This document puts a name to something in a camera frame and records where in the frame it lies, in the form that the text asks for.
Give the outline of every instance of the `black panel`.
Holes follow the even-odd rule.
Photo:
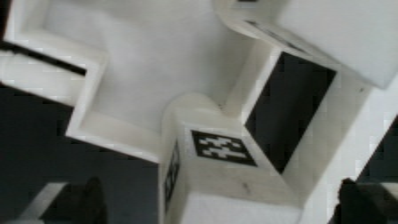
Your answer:
[[[170,157],[170,165],[167,170],[167,177],[163,182],[165,211],[168,210],[168,205],[170,205],[174,187],[177,182],[179,166],[181,166],[181,158],[179,158],[177,143],[175,143],[172,157]]]
[[[318,110],[335,72],[282,53],[245,123],[282,172]]]
[[[334,224],[387,224],[398,222],[398,201],[378,183],[342,181]]]
[[[195,153],[199,157],[255,166],[255,162],[238,138],[191,131]]]
[[[3,39],[3,32],[7,28],[10,2],[12,0],[0,1],[0,39]]]
[[[110,223],[156,223],[158,166],[65,137],[72,108],[0,85],[0,223],[12,220],[46,183],[97,176]],[[106,221],[106,211],[95,223]]]
[[[97,178],[90,178],[85,186],[65,185],[40,215],[40,220],[46,224],[106,223],[106,205]]]
[[[398,118],[389,127],[357,182],[398,183]]]

